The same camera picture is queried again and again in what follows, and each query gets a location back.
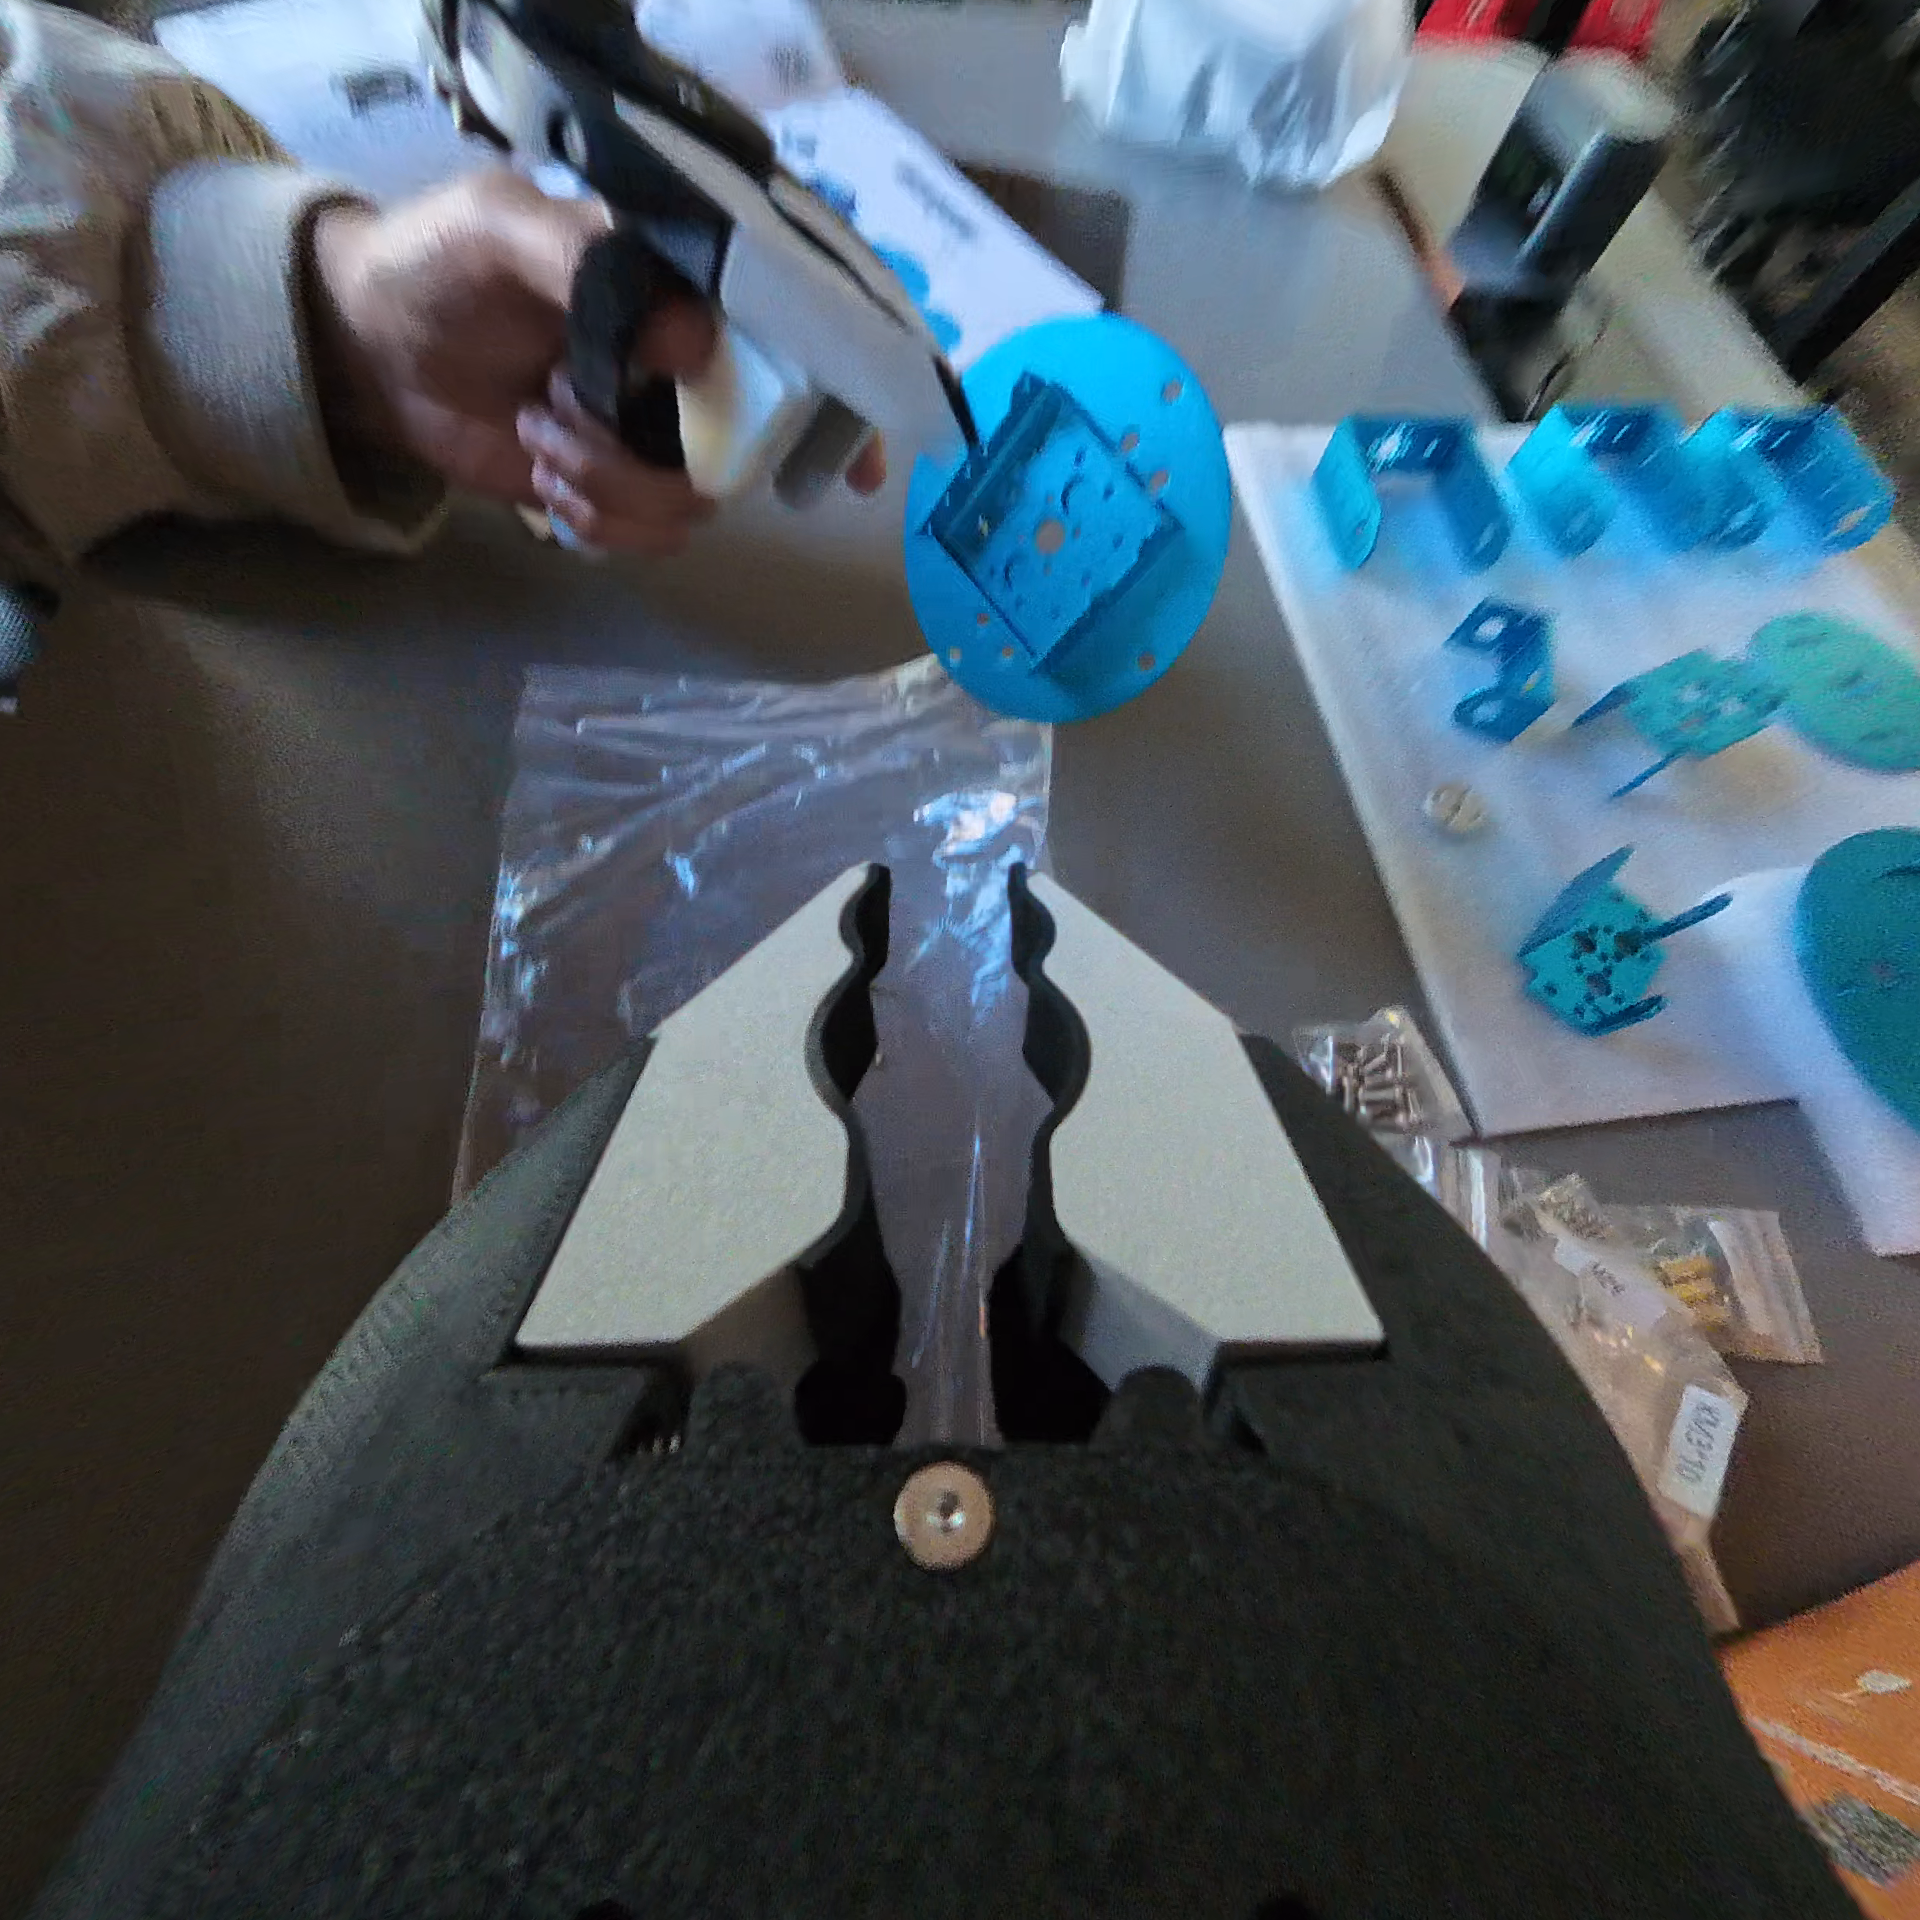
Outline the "person's left hand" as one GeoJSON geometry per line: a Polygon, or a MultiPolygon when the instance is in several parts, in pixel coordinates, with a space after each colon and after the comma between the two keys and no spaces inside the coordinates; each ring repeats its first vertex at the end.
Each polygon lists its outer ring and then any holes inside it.
{"type": "Polygon", "coordinates": [[[307,311],[343,469],[544,511],[587,548],[678,552],[710,500],[630,454],[567,374],[572,284],[607,231],[599,201],[551,198],[512,172],[319,212],[307,311]]]}

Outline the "blue multi-hole box bracket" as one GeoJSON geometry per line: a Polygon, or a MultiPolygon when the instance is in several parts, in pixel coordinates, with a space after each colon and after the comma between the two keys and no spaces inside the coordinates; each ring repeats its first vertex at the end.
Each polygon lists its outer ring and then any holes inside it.
{"type": "Polygon", "coordinates": [[[1631,854],[1618,847],[1579,871],[1516,948],[1524,993],[1588,1040],[1659,1017],[1668,1005],[1656,991],[1666,946],[1735,900],[1722,892],[1656,916],[1621,885],[1631,854]]]}

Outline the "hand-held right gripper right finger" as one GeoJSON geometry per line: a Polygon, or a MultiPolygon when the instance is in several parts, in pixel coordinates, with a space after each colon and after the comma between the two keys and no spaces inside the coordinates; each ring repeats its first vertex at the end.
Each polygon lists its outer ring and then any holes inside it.
{"type": "Polygon", "coordinates": [[[1246,1036],[1055,877],[1013,869],[1046,1096],[1015,1297],[1092,1376],[1374,1357],[1382,1320],[1246,1036]]]}

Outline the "pile of screw bags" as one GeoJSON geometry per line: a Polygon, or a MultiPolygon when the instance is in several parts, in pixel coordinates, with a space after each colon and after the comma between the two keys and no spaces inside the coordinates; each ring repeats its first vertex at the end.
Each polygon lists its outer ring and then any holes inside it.
{"type": "Polygon", "coordinates": [[[1504,1271],[1626,1452],[1710,1633],[1733,1636],[1711,1529],[1746,1415],[1735,1362],[1824,1362],[1780,1217],[1606,1204],[1575,1172],[1471,1143],[1445,1068],[1398,1005],[1299,1024],[1291,1053],[1504,1271]]]}

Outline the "teal round perforated plate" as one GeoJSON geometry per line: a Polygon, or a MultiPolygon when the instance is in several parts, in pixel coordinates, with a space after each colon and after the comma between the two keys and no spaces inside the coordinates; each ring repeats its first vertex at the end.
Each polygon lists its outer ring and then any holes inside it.
{"type": "Polygon", "coordinates": [[[1807,744],[1868,772],[1917,769],[1917,668],[1903,647],[1846,614],[1804,609],[1759,625],[1749,653],[1807,744]]]}

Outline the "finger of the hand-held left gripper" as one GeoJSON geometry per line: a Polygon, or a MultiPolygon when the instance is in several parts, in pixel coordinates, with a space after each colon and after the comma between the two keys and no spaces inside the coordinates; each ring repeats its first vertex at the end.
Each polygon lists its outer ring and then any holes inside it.
{"type": "Polygon", "coordinates": [[[775,169],[719,185],[732,233],[719,311],[807,385],[909,449],[973,448],[947,350],[898,274],[838,210],[775,169]]]}

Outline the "white crumpled wrap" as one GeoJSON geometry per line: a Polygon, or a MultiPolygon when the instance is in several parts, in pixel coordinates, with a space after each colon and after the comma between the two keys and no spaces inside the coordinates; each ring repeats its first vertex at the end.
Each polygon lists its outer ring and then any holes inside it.
{"type": "Polygon", "coordinates": [[[1402,103],[1408,2],[1092,2],[1062,101],[1127,149],[1319,189],[1372,162],[1402,103]]]}

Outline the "grey desk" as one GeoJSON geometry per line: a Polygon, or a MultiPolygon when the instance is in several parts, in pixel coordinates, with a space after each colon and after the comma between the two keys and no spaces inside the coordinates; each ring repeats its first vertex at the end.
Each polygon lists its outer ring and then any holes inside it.
{"type": "Polygon", "coordinates": [[[156,517],[61,588],[5,746],[5,1880],[40,1785],[103,1800],[58,1916],[1859,1916],[1756,1745],[1584,1383],[1510,1280],[1316,1094],[1255,1068],[1382,1320],[1374,1357],[1096,1388],[1015,1345],[958,1446],[982,1552],[893,1525],[933,1453],[779,1406],[485,1381],[599,1069],[294,1391],[267,1309],[373,1278],[404,1069],[463,1045],[389,887],[448,824],[423,744],[332,768],[231,725],[167,590],[291,618],[389,581],[282,518],[156,517]]]}

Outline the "wide teal flat bracket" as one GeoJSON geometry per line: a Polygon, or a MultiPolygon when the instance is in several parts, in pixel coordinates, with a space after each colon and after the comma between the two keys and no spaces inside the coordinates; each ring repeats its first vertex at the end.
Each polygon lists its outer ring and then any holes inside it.
{"type": "Polygon", "coordinates": [[[1678,760],[1711,759],[1765,732],[1786,703],[1787,688],[1750,657],[1692,650],[1622,679],[1570,728],[1618,713],[1655,750],[1655,760],[1612,792],[1622,799],[1678,760]]]}

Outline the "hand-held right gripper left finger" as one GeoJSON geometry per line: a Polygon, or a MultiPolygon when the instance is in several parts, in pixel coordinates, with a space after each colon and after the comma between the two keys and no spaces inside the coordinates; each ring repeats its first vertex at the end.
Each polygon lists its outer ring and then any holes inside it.
{"type": "Polygon", "coordinates": [[[854,864],[647,1040],[622,1112],[519,1320],[530,1359],[707,1376],[812,1357],[803,1263],[856,1210],[853,1094],[829,1012],[869,1010],[892,879],[854,864]]]}

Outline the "small blue angled bracket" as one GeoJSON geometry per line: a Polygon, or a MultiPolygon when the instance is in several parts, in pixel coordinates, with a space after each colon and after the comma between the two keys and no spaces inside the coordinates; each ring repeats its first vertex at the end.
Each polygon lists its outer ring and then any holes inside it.
{"type": "Polygon", "coordinates": [[[1453,703],[1456,728],[1508,744],[1552,708],[1552,617],[1546,609],[1486,597],[1453,625],[1446,649],[1471,655],[1490,674],[1453,703]]]}

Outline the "clear plastic bag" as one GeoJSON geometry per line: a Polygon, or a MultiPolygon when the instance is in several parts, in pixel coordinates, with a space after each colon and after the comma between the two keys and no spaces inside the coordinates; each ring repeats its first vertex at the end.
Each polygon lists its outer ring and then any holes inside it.
{"type": "Polygon", "coordinates": [[[904,1442],[989,1444],[989,1290],[1040,1087],[1006,876],[1046,864],[1052,728],[931,660],[798,686],[532,668],[512,732],[453,1197],[847,866],[893,877],[854,1109],[903,1287],[904,1442]]]}

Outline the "white instruction booklet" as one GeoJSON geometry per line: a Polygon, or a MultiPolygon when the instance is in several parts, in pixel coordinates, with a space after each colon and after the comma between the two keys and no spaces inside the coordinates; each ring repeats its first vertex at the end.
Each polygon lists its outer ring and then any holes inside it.
{"type": "MultiPolygon", "coordinates": [[[[1099,294],[869,92],[814,4],[632,4],[640,33],[772,135],[778,156],[878,250],[960,370],[1099,294]]],[[[207,4],[154,23],[157,45],[248,111],[299,165],[381,201],[488,165],[453,130],[416,4],[207,4]]]]}

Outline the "white foam tray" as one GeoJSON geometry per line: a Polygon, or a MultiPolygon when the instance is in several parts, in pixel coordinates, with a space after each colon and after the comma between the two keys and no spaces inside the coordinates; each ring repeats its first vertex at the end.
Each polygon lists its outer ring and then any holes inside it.
{"type": "Polygon", "coordinates": [[[1916,653],[1916,548],[1887,527],[1836,558],[1763,540],[1675,554],[1622,511],[1579,560],[1558,560],[1523,510],[1508,548],[1466,568],[1427,494],[1386,505],[1374,558],[1335,561],[1312,505],[1328,425],[1234,422],[1223,432],[1296,657],[1319,706],[1458,1089],[1488,1136],[1746,1109],[1773,1096],[1743,1053],[1710,924],[1666,948],[1662,1015],[1579,1037],[1523,989],[1519,940],[1568,879],[1631,847],[1621,885],[1675,914],[1773,869],[1799,869],[1850,831],[1916,824],[1916,774],[1830,759],[1782,718],[1635,796],[1612,792],[1656,751],[1621,718],[1570,728],[1612,686],[1704,650],[1735,657],[1772,617],[1829,609],[1916,653]],[[1451,725],[1490,674],[1446,647],[1480,599],[1552,617],[1556,698],[1514,743],[1451,725]],[[1462,782],[1493,820],[1451,836],[1423,817],[1435,784],[1462,782]]]}

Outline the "orange and white cardboard box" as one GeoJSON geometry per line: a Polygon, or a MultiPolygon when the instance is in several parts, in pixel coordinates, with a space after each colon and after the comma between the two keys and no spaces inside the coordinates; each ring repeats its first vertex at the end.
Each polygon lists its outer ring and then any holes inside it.
{"type": "Polygon", "coordinates": [[[1917,1565],[1743,1633],[1722,1672],[1864,1916],[1917,1916],[1917,1565]]]}

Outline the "grey timer with green display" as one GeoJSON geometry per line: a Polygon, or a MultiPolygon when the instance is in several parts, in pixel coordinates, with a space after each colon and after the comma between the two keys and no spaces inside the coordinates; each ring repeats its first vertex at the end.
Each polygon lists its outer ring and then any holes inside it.
{"type": "Polygon", "coordinates": [[[1488,159],[1456,263],[1477,296],[1562,309],[1656,182],[1678,111],[1612,52],[1568,52],[1527,87],[1488,159]]]}

